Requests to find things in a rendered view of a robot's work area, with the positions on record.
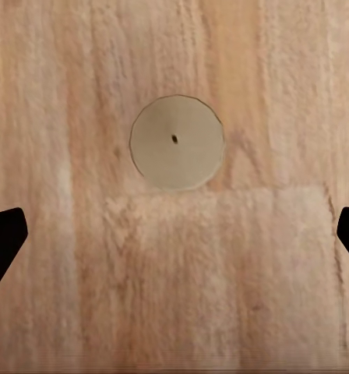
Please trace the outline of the pillar candle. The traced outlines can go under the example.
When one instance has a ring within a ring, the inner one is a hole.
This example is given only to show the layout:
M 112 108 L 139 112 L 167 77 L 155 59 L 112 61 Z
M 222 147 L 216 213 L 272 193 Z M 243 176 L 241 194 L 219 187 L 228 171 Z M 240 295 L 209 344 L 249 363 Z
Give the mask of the pillar candle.
M 180 192 L 210 180 L 226 146 L 222 121 L 208 104 L 185 95 L 159 97 L 132 124 L 129 150 L 141 176 Z

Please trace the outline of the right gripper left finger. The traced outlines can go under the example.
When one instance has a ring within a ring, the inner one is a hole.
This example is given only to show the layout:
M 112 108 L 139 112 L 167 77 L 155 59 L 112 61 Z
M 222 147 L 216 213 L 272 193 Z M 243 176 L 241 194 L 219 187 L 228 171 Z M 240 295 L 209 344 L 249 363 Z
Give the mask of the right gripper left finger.
M 28 237 L 20 207 L 0 212 L 0 281 Z

